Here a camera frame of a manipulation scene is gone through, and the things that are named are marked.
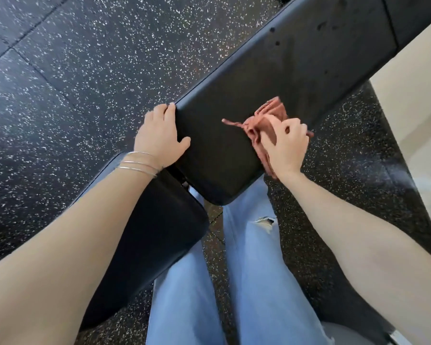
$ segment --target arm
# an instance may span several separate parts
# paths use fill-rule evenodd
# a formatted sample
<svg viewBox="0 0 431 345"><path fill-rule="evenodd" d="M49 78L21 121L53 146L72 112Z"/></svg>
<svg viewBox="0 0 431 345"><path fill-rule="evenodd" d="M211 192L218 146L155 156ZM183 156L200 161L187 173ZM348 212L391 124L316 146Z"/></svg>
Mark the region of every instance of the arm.
<svg viewBox="0 0 431 345"><path fill-rule="evenodd" d="M262 135L271 166L351 285L413 344L431 344L431 255L397 227L307 179L300 173L309 140L306 125L268 118L277 136L273 145Z"/></svg>
<svg viewBox="0 0 431 345"><path fill-rule="evenodd" d="M174 163L190 146L190 138L177 142L174 117L174 104L147 113L134 149L154 157L132 154L128 159L155 168ZM88 303L151 179L142 172L115 169L0 261L0 344L74 343Z"/></svg>

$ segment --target blue jeans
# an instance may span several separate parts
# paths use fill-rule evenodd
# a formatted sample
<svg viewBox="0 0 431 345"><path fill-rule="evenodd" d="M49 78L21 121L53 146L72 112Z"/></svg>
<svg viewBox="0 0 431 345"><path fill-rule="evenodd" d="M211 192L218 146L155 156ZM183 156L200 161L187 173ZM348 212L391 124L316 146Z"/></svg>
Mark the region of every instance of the blue jeans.
<svg viewBox="0 0 431 345"><path fill-rule="evenodd" d="M191 190L201 203L202 197ZM230 295L241 345L333 341L283 261L263 177L223 208ZM147 345L223 345L214 288L198 242L155 280Z"/></svg>

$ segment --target speckled floor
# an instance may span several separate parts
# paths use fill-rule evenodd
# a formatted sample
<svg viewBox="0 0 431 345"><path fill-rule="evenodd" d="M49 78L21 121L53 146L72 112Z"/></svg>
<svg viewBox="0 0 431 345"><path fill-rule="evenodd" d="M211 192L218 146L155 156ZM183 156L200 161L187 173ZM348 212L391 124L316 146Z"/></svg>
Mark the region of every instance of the speckled floor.
<svg viewBox="0 0 431 345"><path fill-rule="evenodd" d="M279 8L278 0L0 0L0 259L130 144L145 111L176 99ZM305 173L431 253L431 223L371 86L313 130ZM354 292L290 193L267 183L284 260L320 319L385 344L391 326ZM222 209L206 207L204 252L235 344ZM143 344L151 296L150 287L77 344Z"/></svg>

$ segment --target person's right arm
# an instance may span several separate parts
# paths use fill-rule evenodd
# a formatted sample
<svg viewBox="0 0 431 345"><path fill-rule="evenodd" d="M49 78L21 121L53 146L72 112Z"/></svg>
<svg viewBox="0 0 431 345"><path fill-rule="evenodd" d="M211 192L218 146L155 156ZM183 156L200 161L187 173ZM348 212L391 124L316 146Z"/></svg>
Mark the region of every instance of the person's right arm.
<svg viewBox="0 0 431 345"><path fill-rule="evenodd" d="M431 344L431 255L397 227L307 179L300 172L309 141L306 125L268 118L277 136L276 145L261 136L270 164L351 285L410 342Z"/></svg>

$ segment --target person's left hand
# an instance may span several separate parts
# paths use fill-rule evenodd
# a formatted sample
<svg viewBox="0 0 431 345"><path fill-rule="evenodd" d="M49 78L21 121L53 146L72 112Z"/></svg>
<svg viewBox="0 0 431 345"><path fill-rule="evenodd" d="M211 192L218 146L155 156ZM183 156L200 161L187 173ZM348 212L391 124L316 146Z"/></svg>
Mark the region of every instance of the person's left hand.
<svg viewBox="0 0 431 345"><path fill-rule="evenodd" d="M145 114L134 142L134 151L143 151L154 156L160 167L176 162L190 146L190 137L179 143L176 129L176 105L174 103L155 106Z"/></svg>

